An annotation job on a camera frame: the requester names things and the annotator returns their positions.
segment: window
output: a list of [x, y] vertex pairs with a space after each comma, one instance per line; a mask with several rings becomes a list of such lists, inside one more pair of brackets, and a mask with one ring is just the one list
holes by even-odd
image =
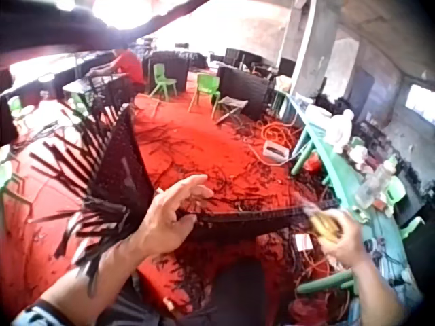
[[409, 90], [406, 107], [417, 112], [427, 121], [435, 124], [435, 92], [418, 85]]

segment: left hand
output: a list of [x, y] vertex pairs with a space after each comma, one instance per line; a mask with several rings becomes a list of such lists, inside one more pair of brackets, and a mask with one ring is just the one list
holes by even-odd
[[132, 234], [144, 257], [170, 253], [183, 243], [194, 227], [196, 215], [188, 214], [177, 221], [175, 211], [190, 196], [212, 197], [213, 191], [203, 185], [206, 180], [207, 175], [192, 175], [154, 197], [145, 219]]

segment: concrete pillar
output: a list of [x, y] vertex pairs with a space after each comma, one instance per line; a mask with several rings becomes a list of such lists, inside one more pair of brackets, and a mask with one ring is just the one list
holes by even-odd
[[290, 17], [285, 27], [285, 34], [281, 49], [278, 55], [277, 67], [279, 67], [279, 63], [281, 62], [281, 58], [292, 59], [292, 53], [297, 49], [294, 49], [296, 46], [299, 46], [297, 42], [297, 35], [300, 25], [300, 19], [302, 18], [302, 7], [304, 6], [306, 0], [296, 0], [292, 6], [292, 11], [290, 12]]
[[343, 0], [311, 0], [290, 94], [319, 92], [334, 46]]

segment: plastic bottle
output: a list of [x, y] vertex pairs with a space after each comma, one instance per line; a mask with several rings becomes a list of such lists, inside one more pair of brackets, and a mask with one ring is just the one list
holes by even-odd
[[373, 175], [358, 188], [355, 193], [355, 201], [362, 209], [367, 209], [379, 194], [384, 191], [396, 171], [392, 160], [385, 161], [379, 165]]

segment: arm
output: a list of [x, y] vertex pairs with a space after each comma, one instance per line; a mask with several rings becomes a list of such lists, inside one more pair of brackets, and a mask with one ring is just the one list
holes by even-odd
[[96, 76], [106, 76], [110, 75], [111, 73], [115, 72], [116, 68], [112, 65], [112, 62], [107, 63], [105, 65], [96, 66], [89, 70], [89, 72], [86, 74], [89, 77], [96, 77]]
[[336, 244], [325, 238], [320, 238], [319, 242], [326, 255], [352, 269], [360, 293], [362, 324], [398, 325], [404, 318], [404, 307], [367, 254], [360, 225], [346, 212], [329, 210], [327, 213], [341, 226], [343, 236]]
[[206, 175], [192, 175], [154, 198], [139, 229], [104, 254], [94, 297], [88, 297], [88, 278], [77, 276], [77, 270], [72, 270], [41, 298], [76, 325], [95, 321], [114, 302], [131, 273], [146, 257], [174, 251], [186, 239], [196, 215], [186, 215], [177, 221], [175, 211], [191, 195], [211, 197], [213, 192], [203, 185], [206, 180]]

